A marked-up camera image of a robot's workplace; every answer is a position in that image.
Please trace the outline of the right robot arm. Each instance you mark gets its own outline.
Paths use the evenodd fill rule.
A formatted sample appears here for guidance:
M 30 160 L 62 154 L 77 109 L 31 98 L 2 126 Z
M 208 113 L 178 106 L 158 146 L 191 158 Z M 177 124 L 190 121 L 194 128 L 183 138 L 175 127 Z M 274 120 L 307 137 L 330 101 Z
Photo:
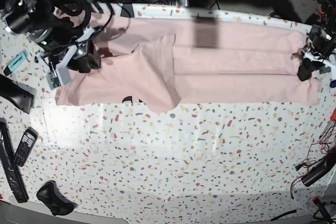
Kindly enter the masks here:
M 93 39 L 106 28 L 92 27 L 87 0 L 1 0 L 1 18 L 12 35 L 24 34 L 42 47 L 52 89 L 71 82 L 69 70 L 100 69 Z

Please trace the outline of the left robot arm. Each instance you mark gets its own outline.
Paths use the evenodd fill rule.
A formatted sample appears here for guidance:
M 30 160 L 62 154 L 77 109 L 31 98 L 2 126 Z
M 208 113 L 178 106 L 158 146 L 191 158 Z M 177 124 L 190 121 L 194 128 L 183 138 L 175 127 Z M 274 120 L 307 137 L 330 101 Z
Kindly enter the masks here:
M 312 77 L 313 72 L 323 67 L 330 68 L 330 87 L 335 88 L 335 0 L 315 1 L 320 5 L 318 13 L 321 24 L 313 25 L 307 33 L 297 76 L 300 81 L 306 81 Z

